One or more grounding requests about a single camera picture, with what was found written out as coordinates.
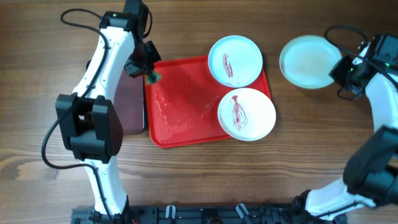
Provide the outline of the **green yellow sponge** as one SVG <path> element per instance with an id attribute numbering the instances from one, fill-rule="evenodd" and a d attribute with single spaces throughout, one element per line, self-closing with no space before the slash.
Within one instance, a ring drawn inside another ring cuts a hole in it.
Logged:
<path id="1" fill-rule="evenodd" d="M 145 75 L 146 85 L 153 85 L 162 78 L 162 75 L 155 70 Z"/>

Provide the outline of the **white stained plate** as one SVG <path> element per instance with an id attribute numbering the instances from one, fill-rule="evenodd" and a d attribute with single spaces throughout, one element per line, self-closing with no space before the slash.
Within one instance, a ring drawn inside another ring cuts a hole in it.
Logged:
<path id="1" fill-rule="evenodd" d="M 227 93 L 218 105 L 217 116 L 223 130 L 240 141 L 264 138 L 276 122 L 270 98 L 253 88 L 237 88 Z"/>

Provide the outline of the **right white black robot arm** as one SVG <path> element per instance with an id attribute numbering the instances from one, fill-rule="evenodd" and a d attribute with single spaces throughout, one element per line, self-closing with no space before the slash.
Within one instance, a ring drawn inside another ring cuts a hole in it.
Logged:
<path id="1" fill-rule="evenodd" d="M 397 203 L 397 37 L 376 34 L 360 54 L 348 51 L 329 72 L 342 90 L 366 95 L 374 134 L 350 158 L 342 178 L 296 196 L 280 214 L 291 223 L 340 223 L 347 212 Z"/>

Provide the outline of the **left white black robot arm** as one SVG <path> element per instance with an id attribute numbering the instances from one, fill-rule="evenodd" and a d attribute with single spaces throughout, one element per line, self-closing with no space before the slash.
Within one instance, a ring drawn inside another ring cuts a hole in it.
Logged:
<path id="1" fill-rule="evenodd" d="M 126 1 L 122 12 L 107 11 L 94 29 L 99 41 L 80 83 L 70 95 L 55 102 L 57 120 L 42 143 L 42 159 L 49 162 L 46 146 L 56 127 L 63 144 L 84 167 L 95 195 L 93 208 L 75 209 L 72 223 L 134 223 L 134 213 L 121 179 L 116 156 L 123 142 L 123 127 L 113 105 L 123 72 L 131 78 L 148 76 L 157 81 L 155 63 L 161 57 L 149 35 L 153 17 L 142 1 Z"/>

